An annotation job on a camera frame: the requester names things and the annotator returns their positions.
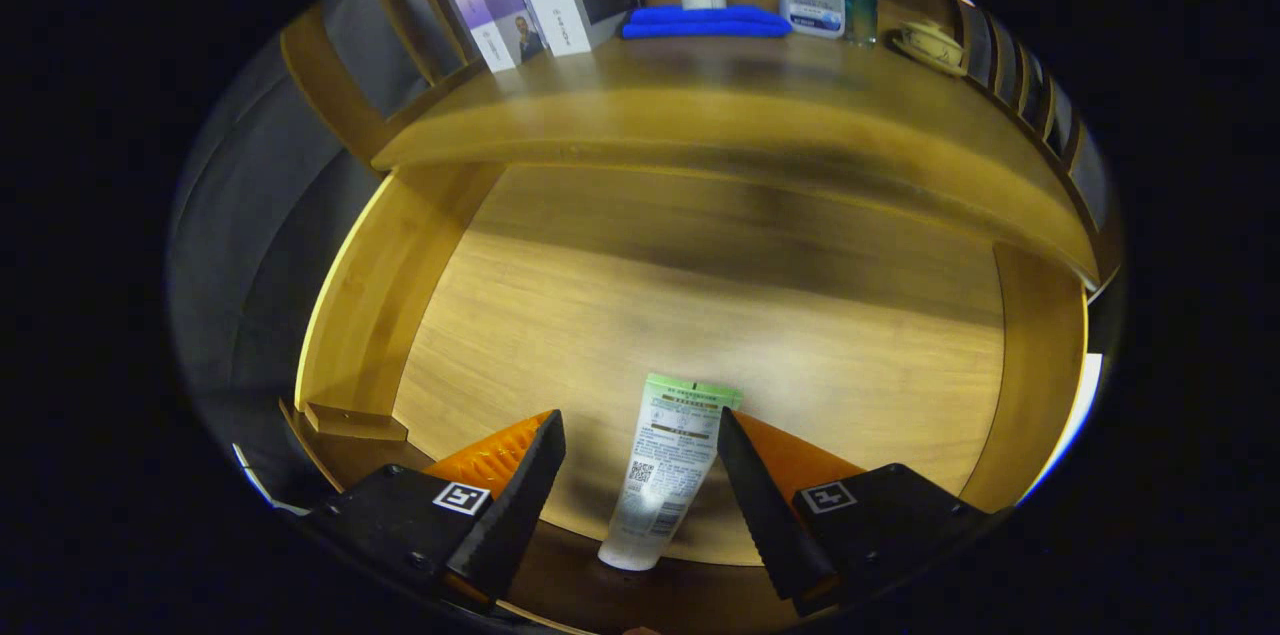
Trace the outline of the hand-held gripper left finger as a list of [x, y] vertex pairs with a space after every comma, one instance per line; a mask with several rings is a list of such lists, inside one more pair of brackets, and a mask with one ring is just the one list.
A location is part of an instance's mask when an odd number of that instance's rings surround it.
[[564, 461], [548, 410], [426, 469], [388, 463], [305, 516], [305, 531], [393, 586], [454, 606], [507, 597]]

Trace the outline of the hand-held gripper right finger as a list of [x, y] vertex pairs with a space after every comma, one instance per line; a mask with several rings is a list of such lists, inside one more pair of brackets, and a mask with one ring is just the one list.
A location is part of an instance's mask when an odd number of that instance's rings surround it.
[[748, 531], [800, 616], [869, 603], [1005, 520], [906, 465], [863, 469], [727, 407], [719, 420], [718, 456]]

